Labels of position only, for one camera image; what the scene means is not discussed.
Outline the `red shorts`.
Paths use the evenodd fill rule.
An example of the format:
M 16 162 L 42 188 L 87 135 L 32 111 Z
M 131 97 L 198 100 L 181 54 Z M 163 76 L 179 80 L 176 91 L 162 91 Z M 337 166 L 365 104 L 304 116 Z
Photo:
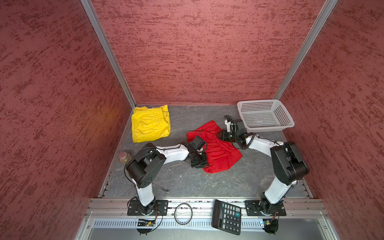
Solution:
M 208 147 L 205 147 L 205 149 L 207 149 L 209 165 L 203 168 L 208 174 L 227 171 L 243 157 L 241 152 L 231 143 L 221 141 L 217 137 L 221 130 L 215 121 L 210 121 L 196 130 L 187 133 L 188 142 L 199 136 L 208 144 Z

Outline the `yellow shorts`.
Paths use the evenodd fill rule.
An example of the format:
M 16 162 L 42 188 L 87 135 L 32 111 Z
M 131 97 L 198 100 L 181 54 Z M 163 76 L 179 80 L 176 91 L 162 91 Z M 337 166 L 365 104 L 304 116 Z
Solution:
M 168 105 L 157 108 L 139 107 L 132 114 L 132 138 L 134 143 L 152 142 L 171 134 Z

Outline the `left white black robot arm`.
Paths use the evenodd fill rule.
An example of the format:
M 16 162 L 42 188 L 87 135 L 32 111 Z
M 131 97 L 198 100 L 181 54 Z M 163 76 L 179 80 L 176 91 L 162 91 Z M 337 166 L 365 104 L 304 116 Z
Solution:
M 141 215 L 156 214 L 156 197 L 153 181 L 163 165 L 173 162 L 187 162 L 192 168 L 203 169 L 209 166 L 208 143 L 198 138 L 189 143 L 179 143 L 170 147 L 157 147 L 146 144 L 136 151 L 125 163 L 125 177 L 135 186 L 136 202 Z

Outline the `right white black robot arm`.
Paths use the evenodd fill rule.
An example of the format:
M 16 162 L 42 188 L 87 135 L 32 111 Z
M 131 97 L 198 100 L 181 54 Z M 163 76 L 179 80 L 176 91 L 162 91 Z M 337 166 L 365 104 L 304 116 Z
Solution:
M 239 135 L 227 130 L 221 130 L 217 137 L 233 143 L 241 150 L 256 150 L 271 157 L 275 177 L 269 188 L 261 194 L 259 204 L 251 208 L 262 216 L 271 216 L 282 210 L 288 191 L 310 171 L 294 142 L 272 141 L 255 133 Z

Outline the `white plastic basket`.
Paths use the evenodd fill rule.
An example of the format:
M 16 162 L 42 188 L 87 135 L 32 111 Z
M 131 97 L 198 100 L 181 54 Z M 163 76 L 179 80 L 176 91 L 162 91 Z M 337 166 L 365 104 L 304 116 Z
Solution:
M 237 107 L 249 133 L 276 132 L 295 126 L 291 114 L 279 100 L 241 101 Z

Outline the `metal spoon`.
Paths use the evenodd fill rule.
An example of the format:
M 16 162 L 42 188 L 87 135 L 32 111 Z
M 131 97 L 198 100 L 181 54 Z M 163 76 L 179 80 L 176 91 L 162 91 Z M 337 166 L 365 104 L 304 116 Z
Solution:
M 157 184 L 155 184 L 155 183 L 153 183 L 153 185 L 156 186 L 156 187 L 158 187 L 158 188 L 160 188 L 160 189 L 161 189 L 162 191 L 164 191 L 165 193 L 169 193 L 169 192 L 170 192 L 168 189 L 163 188 L 163 187 L 161 187 L 161 186 L 159 186 L 159 185 L 157 185 Z

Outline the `black calculator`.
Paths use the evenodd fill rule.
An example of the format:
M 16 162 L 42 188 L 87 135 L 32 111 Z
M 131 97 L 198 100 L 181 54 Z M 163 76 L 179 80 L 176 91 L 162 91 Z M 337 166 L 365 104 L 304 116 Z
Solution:
M 242 227 L 241 208 L 230 203 L 215 200 L 212 227 L 239 236 Z

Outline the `small brown glass jar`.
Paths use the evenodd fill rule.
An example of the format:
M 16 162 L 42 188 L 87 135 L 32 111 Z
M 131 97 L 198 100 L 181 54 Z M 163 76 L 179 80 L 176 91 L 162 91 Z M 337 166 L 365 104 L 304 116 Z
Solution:
M 120 152 L 118 154 L 119 161 L 122 163 L 126 163 L 130 159 L 131 155 L 126 152 Z

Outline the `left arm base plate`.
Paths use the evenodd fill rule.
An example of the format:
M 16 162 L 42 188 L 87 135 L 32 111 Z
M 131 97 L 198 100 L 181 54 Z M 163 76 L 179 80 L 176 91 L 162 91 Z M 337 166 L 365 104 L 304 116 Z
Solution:
M 131 200 L 128 203 L 128 216 L 166 216 L 168 211 L 169 201 L 153 200 L 148 206 L 143 206 L 137 199 Z

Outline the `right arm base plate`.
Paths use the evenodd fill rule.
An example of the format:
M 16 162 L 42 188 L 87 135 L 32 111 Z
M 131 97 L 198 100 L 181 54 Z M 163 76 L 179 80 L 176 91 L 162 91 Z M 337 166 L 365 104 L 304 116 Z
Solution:
M 287 213 L 283 203 L 280 201 L 277 204 L 271 204 L 267 200 L 245 201 L 245 209 L 247 216 L 285 217 Z

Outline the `aluminium front frame rail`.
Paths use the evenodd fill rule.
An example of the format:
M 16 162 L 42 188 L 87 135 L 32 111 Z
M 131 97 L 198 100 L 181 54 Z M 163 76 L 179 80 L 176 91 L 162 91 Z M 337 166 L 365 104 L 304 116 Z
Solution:
M 91 199 L 84 217 L 84 223 L 82 223 L 79 228 L 76 239 L 88 239 L 91 234 L 91 230 L 96 227 L 136 228 L 138 219 L 155 218 L 155 216 L 128 216 L 127 205 L 131 200 L 128 198 Z M 186 228 L 208 229 L 211 227 L 215 202 L 214 199 L 171 198 L 158 200 L 169 201 L 167 215 L 164 216 L 163 223 L 159 228 L 180 227 L 180 224 L 178 224 L 175 220 L 175 214 L 182 212 L 192 214 L 192 219 L 185 225 Z M 258 201 L 259 199 L 247 200 L 244 198 L 220 198 L 219 200 L 241 208 L 243 221 L 241 229 L 243 231 L 262 228 L 264 227 L 263 219 L 272 218 L 247 216 L 245 201 Z M 285 217 L 279 217 L 279 220 L 315 219 L 318 220 L 321 231 L 327 240 L 339 239 L 336 229 L 322 200 L 285 198 L 283 202 L 287 215 Z

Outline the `right aluminium corner post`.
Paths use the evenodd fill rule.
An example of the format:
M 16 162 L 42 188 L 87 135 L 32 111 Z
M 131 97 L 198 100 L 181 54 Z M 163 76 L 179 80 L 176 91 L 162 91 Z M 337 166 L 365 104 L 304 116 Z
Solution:
M 289 83 L 293 79 L 296 71 L 299 69 L 302 61 L 306 57 L 308 51 L 310 50 L 311 46 L 315 42 L 318 34 L 322 30 L 323 26 L 325 25 L 327 19 L 331 15 L 337 3 L 338 3 L 338 0 L 325 1 L 309 33 L 307 34 L 305 40 L 303 41 L 303 44 L 301 45 L 293 63 L 291 64 L 289 70 L 287 71 L 280 87 L 278 88 L 276 94 L 274 95 L 274 99 L 279 100 L 282 97 L 284 91 L 286 90 Z

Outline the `aluminium corner post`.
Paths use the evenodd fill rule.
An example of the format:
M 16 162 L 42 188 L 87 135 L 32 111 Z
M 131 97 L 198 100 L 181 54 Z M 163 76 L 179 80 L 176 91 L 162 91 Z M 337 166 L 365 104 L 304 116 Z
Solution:
M 310 50 L 311 46 L 315 42 L 318 34 L 322 30 L 323 26 L 325 25 L 327 19 L 331 15 L 337 3 L 338 3 L 338 0 L 325 1 L 309 33 L 307 34 L 305 40 L 303 41 L 303 44 L 301 45 L 293 63 L 291 64 L 289 70 L 287 71 L 280 87 L 278 88 L 276 94 L 274 95 L 274 99 L 279 100 L 282 97 L 284 91 L 286 90 L 289 83 L 293 79 L 296 71 L 299 69 L 302 61 L 306 57 L 308 51 Z
M 113 52 L 113 49 L 108 41 L 108 38 L 105 34 L 105 31 L 102 27 L 102 24 L 97 16 L 97 13 L 96 13 L 96 10 L 92 4 L 92 1 L 90 0 L 81 0 L 81 3 L 82 3 L 82 6 L 83 8 L 85 9 L 85 12 L 92 24 L 92 27 L 104 49 L 104 52 L 115 72 L 115 75 L 116 77 L 118 78 L 118 81 L 126 95 L 126 98 L 128 99 L 129 101 L 129 104 L 131 106 L 132 109 L 134 109 L 137 104 L 136 104 L 136 101 L 133 97 L 133 94 L 129 88 L 129 85 L 126 81 L 126 78 L 123 74 L 123 71 L 118 63 L 118 60 Z

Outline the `left aluminium corner post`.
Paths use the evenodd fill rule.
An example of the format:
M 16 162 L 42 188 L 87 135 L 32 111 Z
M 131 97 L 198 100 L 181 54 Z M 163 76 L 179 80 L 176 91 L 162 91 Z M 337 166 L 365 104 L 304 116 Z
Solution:
M 126 95 L 126 98 L 128 99 L 129 101 L 129 104 L 131 106 L 132 109 L 134 109 L 137 104 L 136 104 L 136 101 L 133 97 L 133 94 L 129 88 L 129 85 L 126 81 L 126 78 L 123 74 L 123 71 L 118 63 L 118 60 L 113 52 L 113 49 L 108 41 L 108 38 L 105 34 L 105 31 L 102 27 L 102 24 L 97 16 L 97 13 L 96 13 L 96 10 L 92 4 L 92 1 L 90 0 L 81 0 L 81 3 L 82 3 L 82 6 L 83 8 L 85 9 L 85 12 L 92 24 L 92 27 L 104 49 L 104 52 L 115 72 L 115 75 L 116 77 L 118 78 L 118 81 Z

